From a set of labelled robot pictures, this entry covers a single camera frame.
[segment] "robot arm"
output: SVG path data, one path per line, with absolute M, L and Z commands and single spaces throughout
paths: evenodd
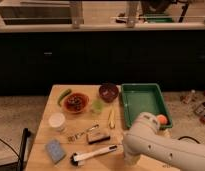
M 125 160 L 137 162 L 144 154 L 183 171 L 205 171 L 205 145 L 194 144 L 157 135 L 160 123 L 151 113 L 143 112 L 123 138 Z

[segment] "cup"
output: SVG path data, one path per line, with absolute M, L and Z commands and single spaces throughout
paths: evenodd
M 96 99 L 91 104 L 91 111 L 95 114 L 100 114 L 103 110 L 103 102 L 100 99 Z
M 49 118 L 49 125 L 56 131 L 65 129 L 66 118 L 63 113 L 54 113 Z

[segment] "dark cabinet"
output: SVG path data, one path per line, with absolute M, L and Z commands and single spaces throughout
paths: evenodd
M 205 89 L 205 31 L 0 33 L 1 95 L 102 82 Z

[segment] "blue sponge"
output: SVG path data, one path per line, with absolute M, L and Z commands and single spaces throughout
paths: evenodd
M 61 147 L 60 142 L 56 139 L 49 141 L 45 145 L 45 148 L 55 164 L 66 156 L 66 153 Z

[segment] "metal tool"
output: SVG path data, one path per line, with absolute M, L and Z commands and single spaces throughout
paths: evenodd
M 84 135 L 84 134 L 86 134 L 86 133 L 88 133 L 88 132 L 90 132 L 90 131 L 92 131 L 92 130 L 98 128 L 98 127 L 99 127 L 99 124 L 96 124 L 96 125 L 92 126 L 91 128 L 86 129 L 86 130 L 83 131 L 83 132 L 80 132 L 80 133 L 77 133 L 77 134 L 75 134 L 75 135 L 69 136 L 69 137 L 67 137 L 67 138 L 68 138 L 68 141 L 69 141 L 69 142 L 73 142 L 73 141 L 79 139 L 82 135 Z

